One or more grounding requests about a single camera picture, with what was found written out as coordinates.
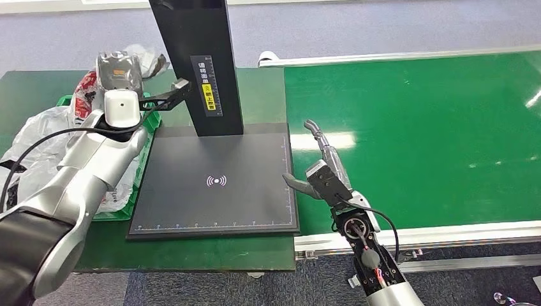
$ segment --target yellow label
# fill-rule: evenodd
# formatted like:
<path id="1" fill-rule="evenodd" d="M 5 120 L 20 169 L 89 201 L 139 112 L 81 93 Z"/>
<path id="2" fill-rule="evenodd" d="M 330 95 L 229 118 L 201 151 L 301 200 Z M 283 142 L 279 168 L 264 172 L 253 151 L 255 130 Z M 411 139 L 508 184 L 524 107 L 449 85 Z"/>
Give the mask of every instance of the yellow label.
<path id="1" fill-rule="evenodd" d="M 203 84 L 203 96 L 205 96 L 205 102 L 207 103 L 208 110 L 216 110 L 216 104 L 214 104 L 214 95 L 212 94 L 212 86 L 210 84 Z"/>

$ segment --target black cable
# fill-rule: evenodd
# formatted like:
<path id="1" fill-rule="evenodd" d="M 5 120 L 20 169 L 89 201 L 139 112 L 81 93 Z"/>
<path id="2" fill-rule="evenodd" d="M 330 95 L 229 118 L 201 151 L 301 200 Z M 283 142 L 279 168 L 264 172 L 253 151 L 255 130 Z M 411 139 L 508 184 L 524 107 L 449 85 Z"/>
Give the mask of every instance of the black cable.
<path id="1" fill-rule="evenodd" d="M 344 203 L 346 203 L 347 205 L 350 205 L 346 200 L 344 200 L 339 194 L 336 194 L 336 196 Z M 395 247 L 394 247 L 394 261 L 396 261 L 396 263 L 398 264 L 398 252 L 400 251 L 400 246 L 398 244 L 398 231 L 396 230 L 396 227 L 394 226 L 394 223 L 392 222 L 392 220 L 387 217 L 387 215 L 385 215 L 383 212 L 380 212 L 379 210 L 375 210 L 373 208 L 368 208 L 368 207 L 360 207 L 359 209 L 364 209 L 364 210 L 367 210 L 369 212 L 373 212 L 375 214 L 378 214 L 380 215 L 382 218 L 384 218 L 390 225 L 390 227 L 392 228 L 392 232 L 394 233 L 394 242 L 395 242 Z"/>
<path id="2" fill-rule="evenodd" d="M 58 135 L 71 133 L 71 132 L 90 132 L 90 133 L 108 133 L 108 134 L 124 134 L 124 133 L 130 133 L 136 131 L 142 124 L 147 120 L 147 118 L 156 110 L 159 110 L 163 105 L 166 105 L 165 103 L 161 105 L 156 105 L 152 107 L 145 115 L 141 118 L 138 124 L 135 126 L 129 128 L 129 129 L 122 129 L 117 131 L 110 131 L 108 129 L 96 129 L 94 127 L 74 127 L 71 129 L 63 129 L 58 132 L 54 132 L 52 134 L 49 134 L 42 139 L 35 142 L 33 145 L 31 145 L 28 149 L 26 149 L 20 156 L 17 161 L 14 162 L 14 164 L 11 166 L 10 173 L 8 174 L 8 177 L 6 178 L 6 182 L 4 183 L 4 187 L 2 188 L 2 196 L 0 196 L 0 212 L 3 210 L 2 207 L 4 206 L 4 202 L 6 200 L 6 194 L 8 193 L 9 185 L 11 182 L 11 179 L 13 178 L 13 175 L 15 174 L 15 170 L 19 167 L 22 160 L 32 152 L 36 147 L 41 145 L 42 143 L 46 142 L 47 140 L 56 137 Z"/>

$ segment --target robotic hand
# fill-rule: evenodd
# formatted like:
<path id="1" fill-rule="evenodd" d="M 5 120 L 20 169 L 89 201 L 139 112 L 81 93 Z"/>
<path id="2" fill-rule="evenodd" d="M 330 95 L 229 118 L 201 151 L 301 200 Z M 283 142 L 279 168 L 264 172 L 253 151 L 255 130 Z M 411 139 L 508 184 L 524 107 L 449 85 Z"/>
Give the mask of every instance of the robotic hand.
<path id="1" fill-rule="evenodd" d="M 70 129 L 84 132 L 68 142 L 58 173 L 45 187 L 0 214 L 2 306 L 32 305 L 60 287 L 77 264 L 105 193 L 114 189 L 144 146 L 147 131 L 141 123 L 149 113 L 141 119 L 140 110 L 170 110 L 191 89 L 188 81 L 179 79 L 170 92 L 142 98 L 138 63 L 125 58 L 98 58 L 101 81 L 111 76 L 104 71 L 115 71 L 102 82 L 105 111 L 94 110 L 81 128 Z"/>
<path id="2" fill-rule="evenodd" d="M 291 188 L 314 199 L 323 199 L 329 205 L 333 226 L 336 224 L 336 231 L 347 239 L 355 254 L 357 274 L 350 284 L 352 287 L 362 284 L 370 306 L 423 306 L 389 251 L 376 239 L 380 226 L 373 212 L 379 212 L 352 189 L 336 149 L 329 145 L 317 124 L 307 120 L 304 127 L 317 140 L 323 159 L 306 170 L 307 182 L 289 173 L 283 177 Z"/>

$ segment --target crumpled bag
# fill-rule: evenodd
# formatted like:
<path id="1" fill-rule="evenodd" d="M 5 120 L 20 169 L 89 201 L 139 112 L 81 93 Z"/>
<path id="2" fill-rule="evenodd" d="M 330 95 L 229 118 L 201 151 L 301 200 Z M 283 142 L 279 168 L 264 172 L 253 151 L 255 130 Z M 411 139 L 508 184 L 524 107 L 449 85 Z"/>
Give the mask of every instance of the crumpled bag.
<path id="1" fill-rule="evenodd" d="M 25 125 L 17 133 L 12 147 L 6 151 L 0 161 L 16 161 L 19 156 L 33 143 L 56 131 L 73 127 L 73 116 L 69 106 L 57 106 L 28 118 Z M 62 134 L 37 146 L 21 165 L 26 168 L 22 173 L 16 173 L 11 180 L 11 195 L 4 209 L 24 201 L 40 190 L 54 175 L 56 167 L 66 155 L 66 144 L 74 133 Z M 115 212 L 126 206 L 133 187 L 135 173 L 139 166 L 139 157 L 134 158 L 120 182 L 112 192 L 105 194 L 99 212 Z M 0 171 L 0 182 L 5 182 L 8 169 Z"/>
<path id="2" fill-rule="evenodd" d="M 150 78 L 165 71 L 169 63 L 165 56 L 153 48 L 130 45 L 124 49 L 128 54 L 139 57 L 143 78 Z M 0 159 L 0 184 L 6 181 L 11 168 L 19 156 L 39 139 L 56 131 L 79 127 L 92 110 L 103 107 L 103 98 L 98 93 L 96 71 L 88 71 L 72 95 L 69 106 L 57 106 L 28 118 L 16 135 L 13 145 Z M 22 162 L 9 186 L 8 199 L 2 203 L 3 211 L 24 201 L 40 190 L 57 173 L 56 166 L 66 155 L 66 144 L 76 133 L 62 134 L 36 147 Z M 126 206 L 131 196 L 133 181 L 139 166 L 139 157 L 131 161 L 128 169 L 112 192 L 107 192 L 100 212 L 115 212 Z"/>

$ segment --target wireless charging symbol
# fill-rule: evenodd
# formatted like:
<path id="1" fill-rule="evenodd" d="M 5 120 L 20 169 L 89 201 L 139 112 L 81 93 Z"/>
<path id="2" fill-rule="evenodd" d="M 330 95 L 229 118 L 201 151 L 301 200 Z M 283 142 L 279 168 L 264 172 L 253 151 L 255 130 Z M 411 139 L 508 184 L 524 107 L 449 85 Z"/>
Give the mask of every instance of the wireless charging symbol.
<path id="1" fill-rule="evenodd" d="M 221 187 L 224 187 L 225 184 L 227 184 L 227 178 L 225 175 L 222 175 L 220 178 L 214 178 L 209 175 L 209 177 L 207 177 L 207 186 L 212 187 L 214 184 L 219 184 Z"/>

